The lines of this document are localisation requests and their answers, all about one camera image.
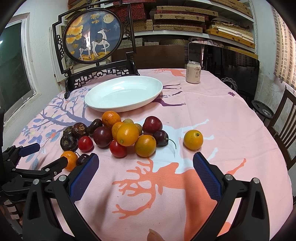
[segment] stool seat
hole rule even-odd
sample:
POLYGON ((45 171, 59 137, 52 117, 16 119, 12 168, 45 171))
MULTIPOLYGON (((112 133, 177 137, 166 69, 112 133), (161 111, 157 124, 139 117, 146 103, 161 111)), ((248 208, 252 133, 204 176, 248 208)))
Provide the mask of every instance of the stool seat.
POLYGON ((258 100, 252 100, 251 103, 255 112, 258 112, 261 116, 263 116, 264 120, 271 120, 274 117, 274 112, 266 104, 258 100))

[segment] window frame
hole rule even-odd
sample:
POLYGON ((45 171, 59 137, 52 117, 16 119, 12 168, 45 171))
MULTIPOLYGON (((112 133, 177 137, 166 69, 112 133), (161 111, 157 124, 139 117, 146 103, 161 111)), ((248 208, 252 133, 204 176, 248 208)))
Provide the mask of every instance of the window frame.
POLYGON ((36 88, 33 82, 31 68, 29 65, 28 60, 28 40, 27 40, 27 27, 28 27, 28 19, 27 16, 15 21, 12 21, 6 25, 5 28, 11 27, 15 24, 21 23, 21 33, 20 33, 20 40, 21 40, 21 48, 22 48, 22 59, 23 59, 23 65, 25 69, 25 73, 27 75, 27 79, 29 82, 29 86, 31 88, 30 91, 28 91, 22 98, 20 98, 17 102, 14 103, 13 106, 11 106, 6 113, 4 114, 4 123, 6 123, 12 115, 17 112, 18 109, 20 109, 29 99, 31 99, 37 92, 36 88))

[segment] window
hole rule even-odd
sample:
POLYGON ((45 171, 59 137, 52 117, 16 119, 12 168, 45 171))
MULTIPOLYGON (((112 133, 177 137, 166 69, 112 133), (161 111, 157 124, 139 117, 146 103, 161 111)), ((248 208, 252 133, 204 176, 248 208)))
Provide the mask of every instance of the window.
POLYGON ((4 122, 35 94, 30 84, 26 45, 26 19, 6 26, 0 36, 0 107, 4 122))

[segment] pink tablecloth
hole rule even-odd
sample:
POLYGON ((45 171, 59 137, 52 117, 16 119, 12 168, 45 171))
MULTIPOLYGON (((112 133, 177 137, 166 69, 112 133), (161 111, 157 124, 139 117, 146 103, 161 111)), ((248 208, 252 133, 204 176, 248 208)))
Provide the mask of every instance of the pink tablecloth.
MULTIPOLYGON (((91 228, 108 241, 146 240, 149 229, 164 240, 189 241, 216 205, 193 170, 195 152, 182 145, 186 131, 197 129, 204 136, 200 151, 211 164, 238 180, 261 180, 273 237, 292 210, 291 181, 276 142, 255 112, 209 72, 202 71, 198 85, 185 82, 184 69, 139 73, 162 81, 163 92, 142 108, 120 113, 121 118, 143 124, 147 116, 159 117, 178 149, 170 142, 157 148, 150 158, 140 158, 131 148, 127 157, 116 159, 109 149, 95 147, 100 167, 83 198, 75 203, 91 228)), ((17 146, 35 142, 41 146, 38 153, 22 158, 18 167, 40 169, 59 158, 63 152, 59 141, 65 127, 76 122, 89 125, 102 116, 85 106, 87 92, 114 77, 94 80, 72 92, 68 100, 63 99, 64 93, 55 97, 16 139, 17 146)), ((223 232, 230 227, 238 204, 235 202, 223 232)), ((64 230, 71 233, 56 210, 64 230)))

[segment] blue gripper pad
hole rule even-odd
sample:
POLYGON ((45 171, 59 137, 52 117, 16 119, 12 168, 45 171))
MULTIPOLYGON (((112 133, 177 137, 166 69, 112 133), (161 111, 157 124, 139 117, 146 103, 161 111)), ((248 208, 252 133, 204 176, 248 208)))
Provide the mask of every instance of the blue gripper pad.
POLYGON ((193 167, 200 177, 211 199, 220 201, 222 197, 221 183, 216 178, 209 167, 209 163, 200 152, 195 153, 193 156, 193 167))
POLYGON ((19 151, 19 156, 25 157, 25 156, 31 155, 39 150, 40 150, 40 145, 38 143, 34 143, 32 145, 25 146, 25 147, 21 148, 19 151))
POLYGON ((82 198, 89 183, 99 168, 99 157, 94 154, 84 168, 77 175, 69 188, 69 196, 74 203, 82 198))

